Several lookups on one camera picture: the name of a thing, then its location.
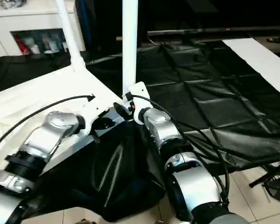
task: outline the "black cable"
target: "black cable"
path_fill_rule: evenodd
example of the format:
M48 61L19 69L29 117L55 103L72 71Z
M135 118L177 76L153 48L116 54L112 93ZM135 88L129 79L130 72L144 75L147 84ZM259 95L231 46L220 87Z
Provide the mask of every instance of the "black cable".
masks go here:
M78 99L78 98L87 98L88 101L91 101L91 100L94 98L94 96L82 95L82 96L69 97L69 98L59 100L59 101L57 101L57 102L55 102L55 103L52 103L52 104L50 104L50 105L48 105L48 106L43 107L43 108L41 108L41 109L35 111L34 113L32 113L32 114L30 114L30 115L24 117L22 120L20 120L18 123L16 123L12 128L10 128L4 135L2 135L2 137L0 138L0 143L1 143L14 129L16 129L19 125L21 125L23 122L25 122L25 121L28 120L29 118L31 118L31 117L37 115L38 113L40 113L40 112L42 112L42 111L44 111L44 110L47 110L47 109L50 108L50 107L55 106L55 105L57 105L57 104L60 104L60 103L63 103L63 102L65 102L65 101L69 101L69 100L72 100L72 99Z
M154 105L155 107L157 107L158 109L164 111L166 114L169 115L169 117L171 118L172 122L175 124L177 130L183 136L183 138L185 140L189 141L190 143L193 143L193 141L182 131L182 129L179 126L179 123L182 124L182 125L184 125L184 124L179 122L179 121L177 121L165 108L163 108L162 106L160 106L156 102L152 101L151 99L148 99L148 98L143 97L143 96L131 95L131 97L133 97L133 98L141 98L143 100L146 100L146 101L150 102L152 105ZM220 154L217 146L209 139L209 137L206 136L206 134L204 134L200 129L198 129L196 127L193 127L191 125L186 124L186 126L192 128L195 131L198 131L206 139L208 144L214 149L214 151L216 152L218 158L221 160L222 165L223 165L224 170L225 170L225 187L224 187L221 179L218 176L214 176L214 177L217 179L218 183L220 184L220 187L222 188L222 192L223 192L224 196L227 199L228 198L228 194L229 194L229 188L230 188L230 180L229 180L229 173L228 173L228 169L227 169L227 165L226 165L225 160L223 159L222 155Z
M209 139L209 137L206 136L205 133L203 133L200 129L194 127L194 126L191 126L189 124L186 124L186 123L183 123L181 121L177 121L179 124L183 125L183 126L186 126L186 127L189 127L197 132L199 132L203 137L204 139L208 142L209 145L212 146L212 148L215 150L217 156L219 157L219 159L222 161L222 164L223 164L223 167L224 167L224 171L225 171L225 189L226 189L226 194L229 195L229 184L230 184L230 180L229 180L229 174L228 174L228 168L227 168L227 165L226 165L226 162L224 160L224 158L222 157L221 153L219 152L218 150L218 147Z

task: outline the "white vertical pole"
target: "white vertical pole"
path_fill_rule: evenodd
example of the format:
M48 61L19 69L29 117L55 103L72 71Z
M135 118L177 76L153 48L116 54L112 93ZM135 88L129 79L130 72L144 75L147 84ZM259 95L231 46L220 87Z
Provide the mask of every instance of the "white vertical pole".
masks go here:
M70 61L71 65L74 67L75 70L85 67L85 62L83 58L80 55L72 27L70 25L70 18L66 9L66 5L64 0L55 0L58 15L60 17L61 23L62 23L62 29L65 36L65 40L67 42L67 45L69 47L70 52Z
M122 0L122 94L136 83L138 0Z

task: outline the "black padded mat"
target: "black padded mat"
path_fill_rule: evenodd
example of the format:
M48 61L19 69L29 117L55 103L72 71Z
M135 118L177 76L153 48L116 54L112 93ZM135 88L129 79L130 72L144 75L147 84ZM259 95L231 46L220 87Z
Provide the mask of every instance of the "black padded mat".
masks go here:
M120 96L121 56L85 58L87 69ZM0 90L68 64L68 56L0 58ZM223 42L139 49L137 81L178 120L203 130L235 169L280 160L280 93ZM198 133L183 129L215 156Z

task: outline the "black fabric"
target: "black fabric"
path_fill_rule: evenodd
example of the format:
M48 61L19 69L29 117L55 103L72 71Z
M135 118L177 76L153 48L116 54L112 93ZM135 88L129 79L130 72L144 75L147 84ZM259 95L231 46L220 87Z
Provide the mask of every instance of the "black fabric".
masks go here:
M142 128L123 122L42 175L25 218L82 207L115 222L155 206L165 189Z
M0 58L0 91L70 63L54 58ZM87 69L118 96L121 55L83 53ZM280 160L280 93L222 42L139 49L137 81L178 120L203 130L237 170ZM201 136L184 131L215 156Z
M121 55L83 56L87 69L121 96ZM68 55L0 58L0 91L69 63ZM232 171L280 161L280 93L222 42L139 49L137 81L176 119L221 147ZM164 196L161 169L139 128L122 123L101 144L91 143L42 176L31 200L41 207L27 216L80 206L116 221L157 204ZM182 129L196 150L217 160L199 133Z

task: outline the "bottle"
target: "bottle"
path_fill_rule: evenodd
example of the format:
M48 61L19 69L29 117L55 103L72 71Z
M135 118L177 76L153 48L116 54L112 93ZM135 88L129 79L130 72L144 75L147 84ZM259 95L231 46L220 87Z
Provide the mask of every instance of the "bottle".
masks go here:
M14 36L15 41L17 42L20 51L22 52L23 55L30 55L30 52L28 48L24 45L24 43L20 40L20 37L18 35Z

